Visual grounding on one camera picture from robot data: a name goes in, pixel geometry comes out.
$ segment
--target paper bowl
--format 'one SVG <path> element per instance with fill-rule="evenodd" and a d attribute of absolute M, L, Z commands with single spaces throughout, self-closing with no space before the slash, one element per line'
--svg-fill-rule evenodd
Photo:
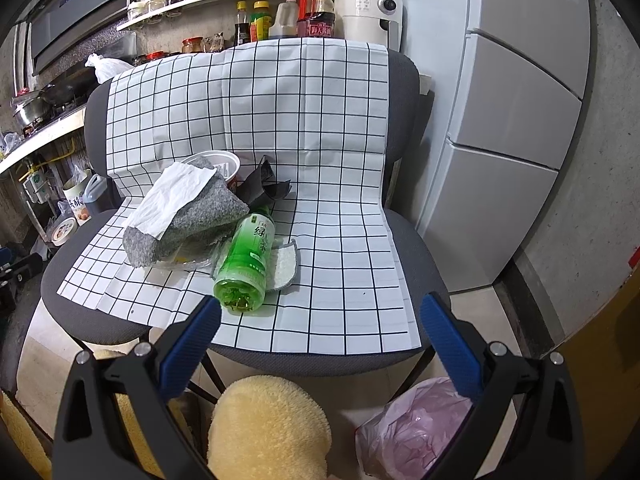
<path fill-rule="evenodd" d="M 206 158 L 211 164 L 213 164 L 218 171 L 225 178 L 226 186 L 231 189 L 236 189 L 236 180 L 238 176 L 238 170 L 240 169 L 240 159 L 237 155 L 231 152 L 225 152 L 223 150 L 207 150 L 206 152 L 195 153 L 185 158 L 182 162 L 187 164 L 193 162 L 199 156 Z"/>

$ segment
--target chair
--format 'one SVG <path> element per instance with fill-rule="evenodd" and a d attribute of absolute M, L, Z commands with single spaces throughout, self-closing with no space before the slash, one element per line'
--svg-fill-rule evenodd
<path fill-rule="evenodd" d="M 402 54 L 389 52 L 389 114 L 386 140 L 386 164 L 399 160 L 406 149 L 414 127 L 419 98 L 419 76 L 414 64 Z M 94 170 L 106 174 L 106 109 L 110 83 L 98 88 L 90 98 L 86 112 L 85 138 Z M 113 215 L 105 212 L 82 226 L 68 243 L 58 251 L 42 280 L 42 297 L 54 319 L 77 340 L 117 344 L 144 336 L 148 327 L 115 319 L 113 316 L 73 304 L 57 295 L 63 278 L 86 247 L 89 240 Z M 385 210 L 393 233 L 396 249 L 404 269 L 406 282 L 414 305 L 416 318 L 425 294 L 436 292 L 450 308 L 449 295 L 436 265 L 414 228 L 399 214 Z M 388 367 L 404 361 L 423 350 L 425 353 L 402 388 L 410 386 L 433 358 L 430 342 L 419 326 L 421 348 L 380 354 L 331 356 L 320 354 L 290 354 L 256 352 L 227 346 L 212 345 L 211 349 L 233 361 L 258 368 L 274 375 L 341 376 L 358 374 Z M 207 372 L 215 373 L 210 362 L 204 363 Z"/>

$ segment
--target pan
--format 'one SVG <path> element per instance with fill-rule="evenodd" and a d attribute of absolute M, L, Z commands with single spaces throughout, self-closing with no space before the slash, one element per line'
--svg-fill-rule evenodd
<path fill-rule="evenodd" d="M 98 86 L 95 68 L 82 67 L 60 81 L 46 85 L 42 89 L 42 98 L 51 105 L 60 106 L 86 94 L 95 86 Z"/>

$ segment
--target pink plastic bag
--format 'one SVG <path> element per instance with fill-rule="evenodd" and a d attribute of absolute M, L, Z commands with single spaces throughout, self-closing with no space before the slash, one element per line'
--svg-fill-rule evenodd
<path fill-rule="evenodd" d="M 421 480 L 469 409 L 448 377 L 416 384 L 357 429 L 361 468 L 380 480 Z"/>

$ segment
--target kitchen counter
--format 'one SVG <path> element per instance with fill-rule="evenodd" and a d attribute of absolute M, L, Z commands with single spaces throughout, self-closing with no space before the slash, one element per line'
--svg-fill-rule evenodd
<path fill-rule="evenodd" d="M 17 162 L 20 162 L 25 156 L 31 155 L 41 147 L 49 144 L 53 140 L 59 139 L 78 128 L 84 126 L 84 111 L 86 105 L 83 105 L 67 116 L 63 116 L 52 123 L 44 126 L 36 134 L 25 140 L 20 146 L 15 148 L 7 157 L 0 162 L 0 174 L 3 174 Z"/>

